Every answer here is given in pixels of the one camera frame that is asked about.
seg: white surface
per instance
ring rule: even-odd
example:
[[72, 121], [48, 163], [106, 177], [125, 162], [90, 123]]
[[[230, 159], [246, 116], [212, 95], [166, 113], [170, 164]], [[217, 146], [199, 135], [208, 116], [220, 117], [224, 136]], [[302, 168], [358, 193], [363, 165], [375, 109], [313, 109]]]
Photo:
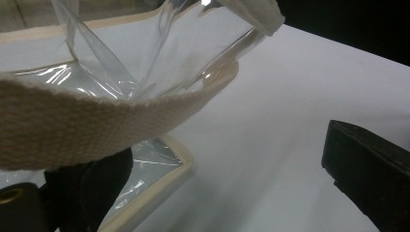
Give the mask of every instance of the white surface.
[[327, 126], [410, 150], [409, 88], [409, 67], [282, 26], [171, 133], [196, 174], [136, 231], [377, 231], [320, 165]]

